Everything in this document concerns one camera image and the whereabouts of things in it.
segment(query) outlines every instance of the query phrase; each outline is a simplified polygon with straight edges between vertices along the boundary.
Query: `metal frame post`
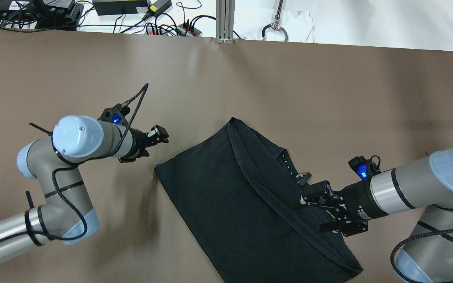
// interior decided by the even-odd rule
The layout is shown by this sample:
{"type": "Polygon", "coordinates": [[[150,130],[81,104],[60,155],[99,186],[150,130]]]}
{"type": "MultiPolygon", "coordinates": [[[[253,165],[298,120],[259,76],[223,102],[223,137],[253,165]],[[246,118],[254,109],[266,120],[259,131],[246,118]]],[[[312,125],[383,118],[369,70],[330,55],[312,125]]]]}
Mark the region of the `metal frame post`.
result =
{"type": "Polygon", "coordinates": [[[216,41],[234,43],[235,0],[216,0],[216,41]]]}

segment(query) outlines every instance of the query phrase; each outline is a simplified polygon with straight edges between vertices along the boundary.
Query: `black band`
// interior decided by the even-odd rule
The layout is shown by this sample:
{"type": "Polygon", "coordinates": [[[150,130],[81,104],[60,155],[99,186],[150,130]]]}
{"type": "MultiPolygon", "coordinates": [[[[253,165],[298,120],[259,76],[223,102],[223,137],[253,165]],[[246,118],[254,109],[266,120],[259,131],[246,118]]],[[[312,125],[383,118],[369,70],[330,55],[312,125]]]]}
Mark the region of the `black band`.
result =
{"type": "Polygon", "coordinates": [[[405,206],[407,206],[410,209],[414,209],[415,206],[412,206],[412,204],[408,202],[408,199],[405,197],[405,195],[403,195],[403,192],[401,191],[400,185],[398,184],[398,180],[396,179],[396,168],[390,171],[390,177],[392,178],[392,184],[394,184],[394,188],[398,193],[401,201],[403,201],[403,204],[405,204],[405,206]]]}
{"type": "Polygon", "coordinates": [[[31,238],[31,240],[36,246],[38,247],[43,246],[43,244],[38,241],[36,235],[34,235],[33,233],[33,227],[31,226],[31,221],[29,220],[29,211],[30,210],[28,209],[27,211],[24,212],[24,221],[26,223],[27,235],[29,235],[29,238],[31,238]]]}
{"type": "MultiPolygon", "coordinates": [[[[422,222],[421,220],[419,220],[417,222],[417,225],[419,225],[420,227],[426,228],[426,229],[430,230],[431,232],[435,232],[435,233],[440,232],[440,230],[438,230],[437,228],[427,224],[426,222],[422,222]]],[[[449,240],[449,241],[451,241],[453,243],[453,237],[452,236],[450,236],[450,235],[448,235],[446,233],[441,234],[439,236],[442,236],[446,240],[449,240]]]]}
{"type": "MultiPolygon", "coordinates": [[[[64,188],[60,188],[59,191],[60,191],[60,192],[67,191],[67,190],[69,190],[69,189],[72,189],[72,188],[74,188],[74,187],[81,186],[81,185],[83,185],[83,181],[79,181],[79,182],[76,182],[76,183],[74,183],[74,184],[70,184],[70,185],[68,185],[68,186],[65,186],[64,188]]],[[[51,197],[52,195],[55,195],[56,193],[57,193],[57,191],[49,192],[49,193],[47,193],[47,194],[45,195],[45,198],[51,197]]]]}
{"type": "MultiPolygon", "coordinates": [[[[43,230],[44,233],[48,233],[48,230],[46,229],[45,226],[45,221],[43,220],[43,214],[41,213],[41,206],[38,206],[38,219],[39,219],[39,224],[41,225],[41,230],[43,230]]],[[[49,240],[54,240],[54,238],[47,236],[49,240]]]]}

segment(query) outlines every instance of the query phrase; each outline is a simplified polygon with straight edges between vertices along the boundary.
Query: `black cloth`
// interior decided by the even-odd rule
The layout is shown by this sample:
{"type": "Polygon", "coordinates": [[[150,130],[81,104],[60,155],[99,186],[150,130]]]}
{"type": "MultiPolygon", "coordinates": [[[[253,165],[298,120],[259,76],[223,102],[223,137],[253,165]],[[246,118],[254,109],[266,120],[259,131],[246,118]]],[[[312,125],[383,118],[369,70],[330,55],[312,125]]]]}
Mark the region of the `black cloth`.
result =
{"type": "Polygon", "coordinates": [[[302,187],[287,150],[241,120],[155,172],[226,283],[341,283],[362,271],[339,233],[319,233],[325,211],[294,209],[302,187]]]}

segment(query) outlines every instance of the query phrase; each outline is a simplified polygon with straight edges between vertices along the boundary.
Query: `brown table surface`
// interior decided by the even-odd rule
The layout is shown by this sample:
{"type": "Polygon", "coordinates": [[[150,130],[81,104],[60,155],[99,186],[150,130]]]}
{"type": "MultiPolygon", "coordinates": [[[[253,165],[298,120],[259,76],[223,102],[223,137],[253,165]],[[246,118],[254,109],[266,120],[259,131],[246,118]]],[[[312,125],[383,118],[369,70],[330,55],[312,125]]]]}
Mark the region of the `brown table surface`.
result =
{"type": "MultiPolygon", "coordinates": [[[[221,282],[153,168],[232,116],[289,150],[312,182],[358,181],[357,155],[381,169],[453,147],[453,52],[123,34],[0,31],[0,220],[44,202],[17,169],[18,151],[65,115],[97,118],[149,82],[133,127],[165,127],[170,143],[131,164],[81,166],[101,227],[0,265],[0,282],[221,282]]],[[[351,283],[399,280],[389,254],[421,209],[370,222],[346,238],[365,269],[351,283]]]]}

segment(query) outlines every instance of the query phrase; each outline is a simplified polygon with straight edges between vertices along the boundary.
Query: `black t-shirt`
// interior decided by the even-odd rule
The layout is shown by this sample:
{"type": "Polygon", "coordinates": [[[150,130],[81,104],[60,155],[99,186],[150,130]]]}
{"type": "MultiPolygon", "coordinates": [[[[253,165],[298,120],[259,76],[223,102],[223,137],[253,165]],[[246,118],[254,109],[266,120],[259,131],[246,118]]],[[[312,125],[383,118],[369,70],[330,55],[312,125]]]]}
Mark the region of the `black t-shirt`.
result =
{"type": "Polygon", "coordinates": [[[287,150],[241,120],[155,172],[226,283],[341,283],[362,271],[340,233],[319,233],[325,211],[295,208],[287,150]]]}

